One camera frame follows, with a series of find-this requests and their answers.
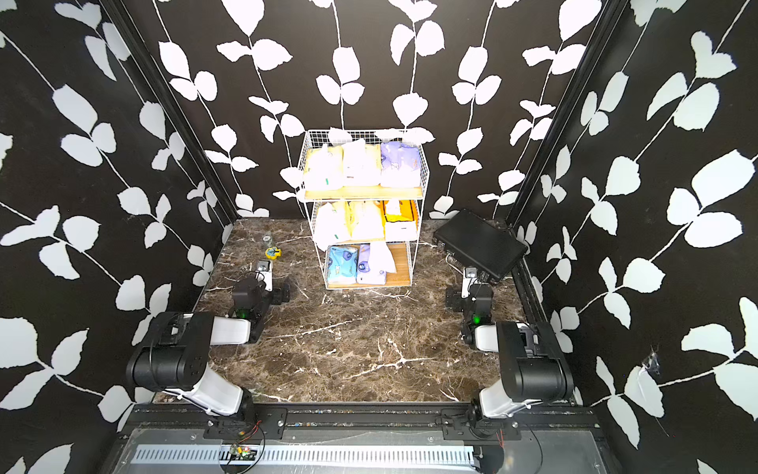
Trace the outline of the pale yellow tissue pack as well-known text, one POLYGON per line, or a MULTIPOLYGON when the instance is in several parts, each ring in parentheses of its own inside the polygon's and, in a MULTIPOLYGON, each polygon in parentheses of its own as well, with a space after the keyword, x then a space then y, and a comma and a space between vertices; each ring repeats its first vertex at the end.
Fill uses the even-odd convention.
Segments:
POLYGON ((315 217, 313 239, 321 251, 351 239, 345 201, 330 201, 319 207, 315 217))

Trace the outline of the light yellow tissue pack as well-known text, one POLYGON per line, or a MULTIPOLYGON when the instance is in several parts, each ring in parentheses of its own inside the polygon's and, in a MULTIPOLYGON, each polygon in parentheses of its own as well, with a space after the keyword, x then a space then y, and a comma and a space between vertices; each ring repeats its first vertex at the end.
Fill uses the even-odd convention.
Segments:
POLYGON ((308 192, 335 191, 343 187, 343 148, 327 146, 306 152, 303 184, 308 192))

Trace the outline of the orange-yellow tissue pack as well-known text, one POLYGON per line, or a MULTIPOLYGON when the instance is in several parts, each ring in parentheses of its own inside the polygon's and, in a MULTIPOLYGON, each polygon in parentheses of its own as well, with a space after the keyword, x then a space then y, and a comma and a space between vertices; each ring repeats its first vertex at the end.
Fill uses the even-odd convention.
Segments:
POLYGON ((347 187, 374 187, 381 181, 382 163, 379 144, 364 139, 343 145, 343 184, 347 187))

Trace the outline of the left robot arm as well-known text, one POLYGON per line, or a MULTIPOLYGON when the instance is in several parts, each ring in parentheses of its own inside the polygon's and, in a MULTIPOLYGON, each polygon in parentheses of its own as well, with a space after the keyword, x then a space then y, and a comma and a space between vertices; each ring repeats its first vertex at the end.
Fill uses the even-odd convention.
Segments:
POLYGON ((131 388, 165 392, 217 417, 252 420, 252 395, 210 366, 210 349, 260 341, 268 310, 290 302, 291 280, 269 286, 253 274, 232 288, 225 316, 212 312, 164 311, 149 323, 126 365, 131 388))

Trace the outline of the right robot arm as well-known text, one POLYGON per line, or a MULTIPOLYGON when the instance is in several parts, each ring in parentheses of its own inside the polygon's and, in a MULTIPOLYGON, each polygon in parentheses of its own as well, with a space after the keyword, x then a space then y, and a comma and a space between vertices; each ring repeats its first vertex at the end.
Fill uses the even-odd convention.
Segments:
POLYGON ((499 379, 479 392, 472 419, 503 420, 535 405, 570 401, 574 379, 549 324, 493 321, 487 284, 448 288, 445 307, 462 314, 460 335, 468 347, 499 360, 499 379))

